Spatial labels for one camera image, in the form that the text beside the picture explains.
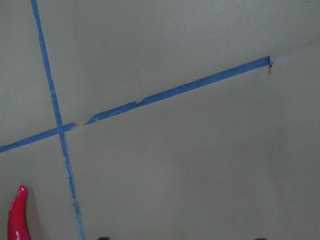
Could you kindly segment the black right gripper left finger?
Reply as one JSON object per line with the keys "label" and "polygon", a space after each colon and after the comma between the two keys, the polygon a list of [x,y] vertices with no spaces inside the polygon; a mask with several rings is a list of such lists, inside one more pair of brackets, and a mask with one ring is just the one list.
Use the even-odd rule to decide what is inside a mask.
{"label": "black right gripper left finger", "polygon": [[110,237],[99,237],[97,240],[110,240]]}

